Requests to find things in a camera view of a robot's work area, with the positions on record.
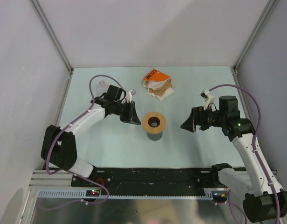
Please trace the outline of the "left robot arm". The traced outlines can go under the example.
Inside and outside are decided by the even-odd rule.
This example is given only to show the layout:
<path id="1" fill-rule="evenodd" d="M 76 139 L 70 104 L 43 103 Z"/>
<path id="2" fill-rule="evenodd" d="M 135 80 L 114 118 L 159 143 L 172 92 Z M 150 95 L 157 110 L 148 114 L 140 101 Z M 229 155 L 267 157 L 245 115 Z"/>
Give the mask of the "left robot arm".
<path id="1" fill-rule="evenodd" d="M 80 175 L 87 186 L 97 183 L 94 166 L 78 156 L 76 139 L 98 121 L 117 115 L 123 123 L 140 125 L 135 102 L 135 90 L 125 91 L 110 85 L 105 93 L 91 101 L 90 108 L 63 127 L 50 125 L 44 135 L 41 158 L 67 172 Z"/>

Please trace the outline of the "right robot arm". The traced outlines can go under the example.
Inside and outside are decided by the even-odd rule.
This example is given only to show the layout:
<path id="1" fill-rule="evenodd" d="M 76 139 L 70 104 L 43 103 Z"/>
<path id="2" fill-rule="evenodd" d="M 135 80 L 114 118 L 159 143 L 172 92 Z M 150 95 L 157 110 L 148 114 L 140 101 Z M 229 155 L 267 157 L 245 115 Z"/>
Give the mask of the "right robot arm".
<path id="1" fill-rule="evenodd" d="M 205 131 L 219 127 L 237 149 L 249 180 L 240 177 L 227 163 L 212 166 L 210 183 L 215 187 L 227 186 L 242 200 L 243 210 L 250 222 L 281 219 L 287 214 L 287 191 L 285 191 L 262 157 L 255 129 L 251 121 L 240 117 L 235 96 L 221 96 L 219 109 L 212 109 L 212 102 L 193 107 L 188 119 L 180 126 L 195 132 L 198 127 Z"/>

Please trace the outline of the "pink glass dripper cone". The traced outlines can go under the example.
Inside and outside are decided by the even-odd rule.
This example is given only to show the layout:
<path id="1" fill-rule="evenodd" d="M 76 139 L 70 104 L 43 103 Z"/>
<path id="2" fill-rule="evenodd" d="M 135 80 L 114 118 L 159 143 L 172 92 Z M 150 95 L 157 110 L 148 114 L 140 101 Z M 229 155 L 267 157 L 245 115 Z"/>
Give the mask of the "pink glass dripper cone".
<path id="1" fill-rule="evenodd" d="M 101 95 L 107 92 L 108 88 L 109 84 L 107 82 L 105 82 L 104 80 L 100 81 L 96 88 L 96 95 L 100 97 Z"/>

